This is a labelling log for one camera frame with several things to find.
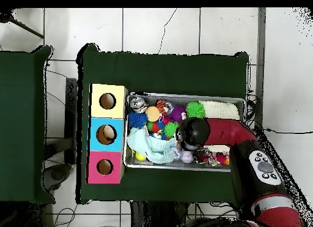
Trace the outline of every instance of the blue box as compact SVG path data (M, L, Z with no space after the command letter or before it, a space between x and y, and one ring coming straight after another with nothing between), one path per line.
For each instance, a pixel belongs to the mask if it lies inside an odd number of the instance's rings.
M102 125L111 125L116 131L116 138L111 144L99 143L96 133ZM91 118L90 151L121 152L123 149L124 120L113 118Z

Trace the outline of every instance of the light blue cloth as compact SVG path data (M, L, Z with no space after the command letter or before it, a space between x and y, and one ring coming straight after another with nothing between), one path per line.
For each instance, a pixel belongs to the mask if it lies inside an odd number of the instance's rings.
M127 136L127 144L130 149L145 156L153 163L164 164L175 159L175 154L169 148L177 146L176 139L171 138L166 141L154 138L147 135L144 128L132 128Z

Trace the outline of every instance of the green table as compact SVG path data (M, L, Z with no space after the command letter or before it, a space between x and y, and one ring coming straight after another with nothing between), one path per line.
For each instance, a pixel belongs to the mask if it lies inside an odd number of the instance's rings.
M42 187L48 46L32 53L0 51L0 201L52 203Z
M246 98L248 55L196 56L102 53L94 44L78 55L78 108L83 101L81 167L76 193L82 203L100 201L234 202L231 173L125 168L119 185L86 184L86 150L89 84L123 85L129 92L209 95Z

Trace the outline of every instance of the purple ball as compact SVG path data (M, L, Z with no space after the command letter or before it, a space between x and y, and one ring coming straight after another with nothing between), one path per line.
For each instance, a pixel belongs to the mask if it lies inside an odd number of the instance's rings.
M176 106L169 115L171 122L181 123L186 118L186 108Z

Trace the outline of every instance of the stacked cubes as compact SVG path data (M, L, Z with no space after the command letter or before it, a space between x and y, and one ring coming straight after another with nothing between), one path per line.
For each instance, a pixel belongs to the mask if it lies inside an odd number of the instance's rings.
M86 164L88 184L119 184L123 176L126 94L123 86L90 85Z

